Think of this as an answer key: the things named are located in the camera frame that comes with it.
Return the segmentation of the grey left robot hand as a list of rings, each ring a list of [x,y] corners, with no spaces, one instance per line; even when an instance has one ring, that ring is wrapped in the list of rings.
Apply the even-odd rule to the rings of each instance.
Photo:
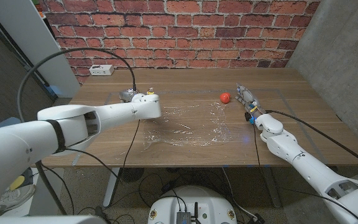
[[[119,92],[119,99],[120,99],[121,103],[129,103],[129,102],[132,102],[134,97],[138,94],[139,94],[139,92],[136,90],[133,90],[132,88],[122,90]]]

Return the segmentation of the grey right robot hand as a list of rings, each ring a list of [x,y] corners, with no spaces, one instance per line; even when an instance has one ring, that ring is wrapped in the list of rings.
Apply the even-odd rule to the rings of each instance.
[[[251,118],[257,119],[259,116],[265,114],[265,110],[261,107],[259,100],[243,85],[236,83],[237,95],[235,99],[244,105],[246,110],[246,120]]]

